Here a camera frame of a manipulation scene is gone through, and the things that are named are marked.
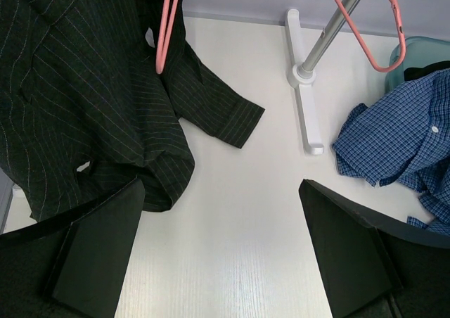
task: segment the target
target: white wooden surface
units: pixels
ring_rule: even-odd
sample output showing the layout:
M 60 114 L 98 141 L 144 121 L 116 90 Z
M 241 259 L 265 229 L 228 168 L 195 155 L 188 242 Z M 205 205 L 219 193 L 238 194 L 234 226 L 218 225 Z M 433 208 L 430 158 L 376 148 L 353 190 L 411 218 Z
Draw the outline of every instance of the white wooden surface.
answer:
M 6 225 L 4 233 L 19 230 L 29 225 L 36 223 L 30 218 L 31 209 L 25 197 L 15 197 L 11 201 L 8 217 L 6 218 Z
M 374 189 L 335 169 L 329 145 L 356 104 L 382 96 L 384 75 L 352 34 L 339 33 L 315 84 L 326 153 L 306 156 L 285 78 L 284 27 L 187 18 L 186 28 L 204 63 L 266 112 L 242 150 L 182 121 L 193 178 L 173 210 L 142 214 L 116 318 L 331 317 L 298 196 L 303 179 L 399 220 L 430 219 L 407 188 Z M 319 34 L 304 31 L 307 49 Z M 387 65 L 396 40 L 364 39 Z

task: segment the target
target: teal basket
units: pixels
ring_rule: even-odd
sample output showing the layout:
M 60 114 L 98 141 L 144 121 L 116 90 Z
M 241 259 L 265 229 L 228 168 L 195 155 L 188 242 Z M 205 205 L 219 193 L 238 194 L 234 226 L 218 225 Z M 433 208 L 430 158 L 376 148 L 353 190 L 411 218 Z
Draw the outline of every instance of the teal basket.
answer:
M 391 54 L 389 64 L 393 64 L 400 55 L 400 46 L 397 46 Z M 423 68 L 440 61 L 450 61 L 450 42 L 427 37 L 406 38 L 406 56 L 403 63 L 386 75 L 386 93 L 392 91 L 404 82 L 403 72 L 407 68 Z

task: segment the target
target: black pinstripe shirt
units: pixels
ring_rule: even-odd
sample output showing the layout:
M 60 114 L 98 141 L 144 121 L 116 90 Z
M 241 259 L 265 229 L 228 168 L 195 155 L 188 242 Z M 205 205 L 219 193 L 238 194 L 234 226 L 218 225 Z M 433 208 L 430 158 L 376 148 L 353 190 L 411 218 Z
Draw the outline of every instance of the black pinstripe shirt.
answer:
M 194 168 L 180 117 L 239 148 L 258 123 L 264 110 L 186 43 L 181 2 L 156 75 L 144 34 L 158 35 L 162 2 L 0 0 L 0 166 L 36 220 L 136 175 L 145 210 L 168 210 Z

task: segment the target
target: pink hanger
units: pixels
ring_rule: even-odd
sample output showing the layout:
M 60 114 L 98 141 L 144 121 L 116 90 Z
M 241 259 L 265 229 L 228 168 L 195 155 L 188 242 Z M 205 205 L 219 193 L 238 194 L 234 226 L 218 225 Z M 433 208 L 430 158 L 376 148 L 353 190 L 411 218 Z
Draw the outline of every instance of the pink hanger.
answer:
M 176 7 L 178 6 L 178 0 L 174 0 L 172 4 L 172 10 L 170 11 L 169 24 L 167 24 L 167 16 L 169 15 L 170 0 L 164 0 L 162 6 L 162 17 L 160 26 L 160 35 L 157 39 L 156 48 L 156 73 L 161 74 L 164 70 L 166 63 L 167 50 L 169 49 L 170 36 L 172 35 L 172 29 L 174 27 Z
M 345 20 L 349 24 L 350 28 L 352 29 L 354 36 L 358 39 L 359 44 L 363 48 L 364 53 L 366 54 L 368 60 L 370 61 L 371 65 L 375 70 L 378 72 L 390 72 L 391 70 L 394 70 L 397 68 L 401 62 L 405 59 L 406 55 L 406 42 L 405 42 L 405 36 L 403 33 L 403 29 L 401 27 L 401 16 L 400 16 L 400 8 L 397 0 L 389 0 L 392 6 L 392 10 L 394 11 L 394 17 L 395 17 L 395 23 L 397 25 L 397 33 L 399 35 L 399 42 L 400 42 L 400 57 L 397 59 L 395 63 L 393 63 L 389 67 L 380 67 L 375 59 L 372 57 L 371 52 L 368 50 L 368 47 L 366 43 L 364 42 L 363 38 L 359 34 L 358 29 L 356 28 L 355 24 L 353 23 L 353 20 L 350 18 L 350 15 L 345 10 L 344 5 L 342 5 L 341 0 L 335 0 L 337 6 L 339 6 L 339 9 L 341 10 L 342 14 L 344 15 Z

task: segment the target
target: blue plaid shirt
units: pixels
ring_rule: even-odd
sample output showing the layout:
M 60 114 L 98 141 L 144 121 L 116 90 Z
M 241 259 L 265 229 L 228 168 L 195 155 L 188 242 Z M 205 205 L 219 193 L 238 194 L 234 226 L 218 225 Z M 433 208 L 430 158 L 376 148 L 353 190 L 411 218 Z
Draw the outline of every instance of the blue plaid shirt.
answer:
M 450 235 L 450 70 L 405 82 L 370 108 L 358 105 L 333 148 L 340 174 L 421 192 L 436 219 L 408 223 Z

